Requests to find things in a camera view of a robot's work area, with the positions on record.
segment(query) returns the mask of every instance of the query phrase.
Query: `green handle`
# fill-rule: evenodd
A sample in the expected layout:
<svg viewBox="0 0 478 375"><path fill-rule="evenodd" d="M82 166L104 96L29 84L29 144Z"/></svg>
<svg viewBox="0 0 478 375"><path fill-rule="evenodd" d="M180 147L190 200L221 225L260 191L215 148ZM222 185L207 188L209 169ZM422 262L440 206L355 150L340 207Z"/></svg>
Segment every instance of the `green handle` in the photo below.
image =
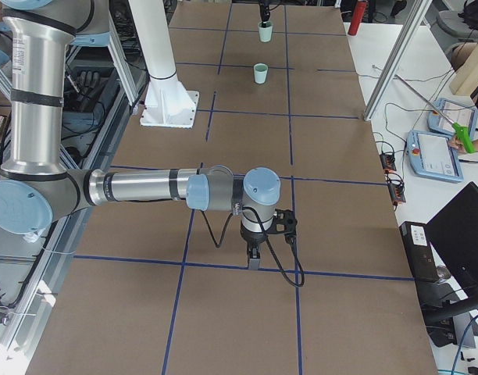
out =
<svg viewBox="0 0 478 375"><path fill-rule="evenodd" d="M456 137L463 143L466 152L473 154L475 152L475 147L473 146L472 140L468 134L468 127L462 127L458 123L453 123L452 127L456 131Z"/></svg>

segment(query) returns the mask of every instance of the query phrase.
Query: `backpack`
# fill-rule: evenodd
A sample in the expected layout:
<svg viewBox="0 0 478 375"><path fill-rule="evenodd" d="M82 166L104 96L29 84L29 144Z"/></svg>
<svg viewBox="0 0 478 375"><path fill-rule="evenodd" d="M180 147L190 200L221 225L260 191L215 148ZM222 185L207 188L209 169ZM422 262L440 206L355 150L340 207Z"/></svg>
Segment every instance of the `backpack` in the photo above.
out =
<svg viewBox="0 0 478 375"><path fill-rule="evenodd" d="M478 0L466 4L468 0L465 1L463 6L463 12L459 13L458 16L463 18L463 22L466 23L470 29L478 30Z"/></svg>

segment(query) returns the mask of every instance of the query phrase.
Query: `red object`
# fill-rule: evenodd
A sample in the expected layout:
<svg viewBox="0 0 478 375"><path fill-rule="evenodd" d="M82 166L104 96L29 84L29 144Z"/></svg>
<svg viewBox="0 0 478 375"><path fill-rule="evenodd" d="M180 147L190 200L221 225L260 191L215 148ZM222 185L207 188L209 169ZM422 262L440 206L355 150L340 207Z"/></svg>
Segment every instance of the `red object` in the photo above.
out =
<svg viewBox="0 0 478 375"><path fill-rule="evenodd" d="M348 35L356 35L359 25L362 21L362 16L366 10L367 2L357 2L355 4L354 15L351 18L350 28L348 29Z"/></svg>

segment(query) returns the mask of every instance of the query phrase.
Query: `computer monitor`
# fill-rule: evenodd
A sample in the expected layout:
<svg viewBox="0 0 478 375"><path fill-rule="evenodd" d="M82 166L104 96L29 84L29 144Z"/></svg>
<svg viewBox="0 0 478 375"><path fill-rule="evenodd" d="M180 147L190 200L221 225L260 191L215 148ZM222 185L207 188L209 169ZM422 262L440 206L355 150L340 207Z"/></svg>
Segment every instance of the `computer monitor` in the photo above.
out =
<svg viewBox="0 0 478 375"><path fill-rule="evenodd" d="M478 308L478 187L467 184L428 224L426 234L452 276ZM469 301L476 300L476 306Z"/></svg>

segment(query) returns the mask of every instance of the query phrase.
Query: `white table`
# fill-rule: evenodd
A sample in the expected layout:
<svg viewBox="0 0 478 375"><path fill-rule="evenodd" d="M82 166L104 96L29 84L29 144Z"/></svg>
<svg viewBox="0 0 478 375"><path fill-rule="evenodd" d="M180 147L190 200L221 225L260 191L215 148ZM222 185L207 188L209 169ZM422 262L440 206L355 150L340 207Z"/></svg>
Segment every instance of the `white table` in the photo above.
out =
<svg viewBox="0 0 478 375"><path fill-rule="evenodd" d="M373 68L373 65L383 68L388 55L394 46L397 36L401 30L400 25L383 24L361 24L356 36L348 36L351 53L354 58L355 68L359 75L378 77L380 71ZM440 76L450 70L451 65L444 56L441 47L435 41L428 27L421 26L416 33L412 44L409 46L402 58L398 74L406 80L425 80L431 77ZM451 81L454 75L449 73ZM362 94L366 103L373 92L377 79L371 77L359 78ZM423 96L430 98L437 91L441 83L441 78L428 80L427 82L410 82L410 84ZM455 96L451 93L449 85L446 84L439 97L454 99L465 105L473 105L469 97ZM414 95L403 83L394 80L383 96L382 102L376 114L372 118L373 131L383 135L384 140L391 143L395 151L404 148L404 142L395 137L385 129L385 105L395 103L406 109L424 109L425 103ZM413 124L419 117L415 126L417 130L427 130L426 116L428 112L406 112L393 105L387 106L388 128L406 139ZM381 140L379 134L375 134L377 141ZM438 211L440 211L459 191L461 191L470 181L478 185L478 165L462 163L462 172L464 181L459 184L451 184L437 180L429 180L417 177L406 158L403 161L403 153L396 154L395 164L398 173L403 176L405 181L405 198L407 203L399 205L396 211L398 225L406 220L419 221L427 223ZM477 155L464 155L464 159L478 159ZM458 289L459 286L452 281L452 287ZM467 373L468 366L478 367L478 337L476 337L477 349L463 349L465 357L476 357L476 360L469 364L465 361L458 361L457 369ZM452 361L457 347L449 345L444 348L437 348L432 344L432 350L439 369L451 369Z"/></svg>

